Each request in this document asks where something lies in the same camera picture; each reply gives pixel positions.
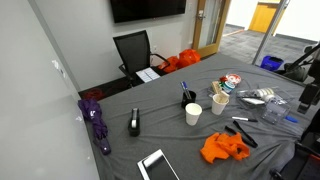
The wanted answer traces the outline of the white paper cup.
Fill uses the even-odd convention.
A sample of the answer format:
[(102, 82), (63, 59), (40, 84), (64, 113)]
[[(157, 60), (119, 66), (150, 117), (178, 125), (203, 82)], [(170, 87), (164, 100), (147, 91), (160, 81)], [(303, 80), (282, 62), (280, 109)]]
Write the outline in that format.
[(197, 103), (189, 103), (185, 107), (186, 111), (186, 123), (190, 126), (194, 126), (202, 114), (202, 107)]

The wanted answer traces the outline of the wooden Merry Christmas sign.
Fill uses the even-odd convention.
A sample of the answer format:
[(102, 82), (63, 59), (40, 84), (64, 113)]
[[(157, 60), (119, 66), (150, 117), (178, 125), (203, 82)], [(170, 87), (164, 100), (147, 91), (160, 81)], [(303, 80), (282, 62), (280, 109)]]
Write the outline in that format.
[(213, 89), (215, 94), (219, 94), (222, 91), (222, 88), (220, 87), (218, 81), (213, 81), (211, 83), (211, 85), (212, 85), (212, 89)]

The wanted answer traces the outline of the black pen holder cup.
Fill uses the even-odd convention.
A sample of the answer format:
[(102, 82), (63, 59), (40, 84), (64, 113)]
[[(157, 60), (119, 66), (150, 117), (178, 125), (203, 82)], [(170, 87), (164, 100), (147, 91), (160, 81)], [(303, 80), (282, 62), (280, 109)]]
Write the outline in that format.
[(190, 93), (190, 96), (191, 96), (190, 99), (187, 98), (186, 93), (183, 93), (183, 99), (182, 99), (182, 102), (181, 102), (181, 107), (182, 107), (183, 109), (185, 109), (185, 107), (186, 107), (187, 104), (189, 104), (189, 103), (195, 103), (196, 93), (195, 93), (194, 91), (190, 91), (190, 90), (189, 90), (189, 93)]

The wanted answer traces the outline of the blue pen in holder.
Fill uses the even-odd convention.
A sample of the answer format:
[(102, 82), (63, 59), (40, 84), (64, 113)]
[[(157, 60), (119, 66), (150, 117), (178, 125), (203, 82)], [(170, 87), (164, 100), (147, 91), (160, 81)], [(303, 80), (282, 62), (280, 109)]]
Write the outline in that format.
[(181, 83), (181, 86), (186, 94), (186, 97), (191, 100), (191, 95), (190, 95), (189, 90), (186, 86), (186, 83), (184, 81), (181, 81), (180, 83)]

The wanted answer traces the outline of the black mesh office chair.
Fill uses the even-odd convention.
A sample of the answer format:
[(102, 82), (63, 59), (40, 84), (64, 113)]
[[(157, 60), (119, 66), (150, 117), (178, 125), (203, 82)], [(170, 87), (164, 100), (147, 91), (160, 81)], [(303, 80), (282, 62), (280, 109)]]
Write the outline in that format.
[[(151, 52), (146, 30), (117, 36), (113, 40), (122, 60), (119, 69), (125, 74), (129, 87), (143, 84), (143, 80), (137, 75), (137, 72), (146, 68), (151, 68), (160, 76), (166, 75), (165, 69), (168, 68), (170, 63), (163, 56)], [(159, 69), (153, 66), (151, 64), (152, 56), (157, 56), (163, 60), (166, 63), (165, 67)]]

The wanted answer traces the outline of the grey tablecloth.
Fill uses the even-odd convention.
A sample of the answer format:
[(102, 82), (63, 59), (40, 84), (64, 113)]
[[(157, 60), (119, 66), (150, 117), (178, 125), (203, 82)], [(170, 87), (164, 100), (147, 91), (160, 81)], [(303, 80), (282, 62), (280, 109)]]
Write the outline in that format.
[[(208, 88), (212, 81), (228, 73), (241, 77), (237, 90), (279, 87), (291, 94), (290, 115), (298, 120), (281, 120), (271, 124), (261, 118), (262, 110), (246, 107), (236, 95), (220, 115), (211, 112), (212, 100)], [(186, 123), (186, 111), (181, 107), (184, 90), (196, 93), (195, 103), (202, 114), (194, 126)], [(304, 86), (283, 76), (243, 63), (226, 55), (209, 59), (141, 84), (99, 102), (102, 119), (108, 128), (111, 153), (103, 155), (93, 146), (100, 180), (141, 180), (137, 162), (161, 149), (180, 180), (271, 180), (271, 169), (282, 169), (295, 152), (295, 142), (310, 125), (319, 109), (312, 106), (307, 113), (297, 111)], [(139, 109), (140, 134), (130, 136), (129, 120), (133, 108)], [(240, 126), (257, 142), (250, 156), (237, 161), (230, 157), (216, 159), (212, 164), (200, 154), (206, 138), (233, 127), (231, 117), (249, 117), (258, 122), (241, 122)]]

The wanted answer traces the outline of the teal Ice Breakers mints tin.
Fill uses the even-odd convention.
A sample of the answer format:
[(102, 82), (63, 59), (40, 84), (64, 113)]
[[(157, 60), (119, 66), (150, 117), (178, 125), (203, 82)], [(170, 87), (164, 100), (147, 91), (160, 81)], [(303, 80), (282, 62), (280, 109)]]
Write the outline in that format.
[(235, 89), (235, 85), (230, 81), (226, 81), (226, 82), (223, 83), (222, 89), (226, 93), (230, 94)]

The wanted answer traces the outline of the red white tape spool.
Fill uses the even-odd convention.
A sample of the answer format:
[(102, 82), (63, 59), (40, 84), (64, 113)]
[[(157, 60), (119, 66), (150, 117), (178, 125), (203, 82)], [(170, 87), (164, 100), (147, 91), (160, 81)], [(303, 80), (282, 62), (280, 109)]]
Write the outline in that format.
[(226, 77), (234, 85), (238, 85), (241, 82), (241, 77), (237, 74), (227, 74)]

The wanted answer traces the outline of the black and white marker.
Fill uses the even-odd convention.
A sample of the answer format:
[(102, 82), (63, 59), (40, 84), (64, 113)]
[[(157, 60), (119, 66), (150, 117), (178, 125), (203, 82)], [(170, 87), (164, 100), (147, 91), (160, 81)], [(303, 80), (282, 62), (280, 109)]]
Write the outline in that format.
[(234, 120), (240, 120), (240, 121), (248, 121), (248, 122), (258, 122), (256, 119), (250, 119), (250, 118), (245, 118), (245, 117), (231, 117)]

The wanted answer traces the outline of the orange cloth on table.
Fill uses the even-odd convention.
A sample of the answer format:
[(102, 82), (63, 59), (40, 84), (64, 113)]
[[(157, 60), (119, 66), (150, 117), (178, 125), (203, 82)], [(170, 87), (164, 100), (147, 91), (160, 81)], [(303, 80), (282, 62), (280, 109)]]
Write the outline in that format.
[(214, 133), (205, 140), (200, 154), (206, 162), (212, 164), (215, 159), (228, 159), (230, 156), (240, 161), (250, 155), (250, 149), (239, 132), (235, 135)]

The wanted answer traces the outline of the blue recycling bin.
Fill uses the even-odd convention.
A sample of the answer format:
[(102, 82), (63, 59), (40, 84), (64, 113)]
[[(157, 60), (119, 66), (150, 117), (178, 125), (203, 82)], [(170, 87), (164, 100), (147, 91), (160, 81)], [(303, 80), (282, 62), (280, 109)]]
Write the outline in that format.
[(262, 60), (260, 67), (269, 71), (275, 71), (283, 63), (284, 61), (281, 58), (277, 58), (274, 56), (265, 56)]

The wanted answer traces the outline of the small clear acrylic box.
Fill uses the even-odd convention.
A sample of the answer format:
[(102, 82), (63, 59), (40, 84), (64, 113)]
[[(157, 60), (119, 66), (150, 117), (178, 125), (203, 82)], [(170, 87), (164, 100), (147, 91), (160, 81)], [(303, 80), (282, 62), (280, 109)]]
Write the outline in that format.
[(261, 115), (261, 117), (271, 124), (276, 124), (278, 121), (284, 119), (291, 107), (287, 104), (279, 103), (276, 100), (270, 100)]

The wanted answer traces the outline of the blue marker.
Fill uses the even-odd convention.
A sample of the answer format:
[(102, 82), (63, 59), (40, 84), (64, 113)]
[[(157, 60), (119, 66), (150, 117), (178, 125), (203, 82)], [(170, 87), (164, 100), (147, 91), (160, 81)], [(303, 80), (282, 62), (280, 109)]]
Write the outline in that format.
[(298, 120), (292, 116), (286, 116), (285, 119), (293, 123), (298, 123)]

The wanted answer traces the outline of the tablet with white frame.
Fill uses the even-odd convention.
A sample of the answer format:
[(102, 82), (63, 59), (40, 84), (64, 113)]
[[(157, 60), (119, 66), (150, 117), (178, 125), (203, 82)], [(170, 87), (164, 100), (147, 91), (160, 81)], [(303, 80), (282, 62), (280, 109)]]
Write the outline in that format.
[(161, 149), (137, 163), (144, 180), (180, 180)]

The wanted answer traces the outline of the wall mounted black television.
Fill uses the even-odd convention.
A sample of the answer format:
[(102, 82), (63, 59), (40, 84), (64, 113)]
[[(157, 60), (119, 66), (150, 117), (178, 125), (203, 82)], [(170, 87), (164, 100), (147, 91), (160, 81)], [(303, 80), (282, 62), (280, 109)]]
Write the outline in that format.
[(186, 0), (110, 0), (115, 23), (184, 14)]

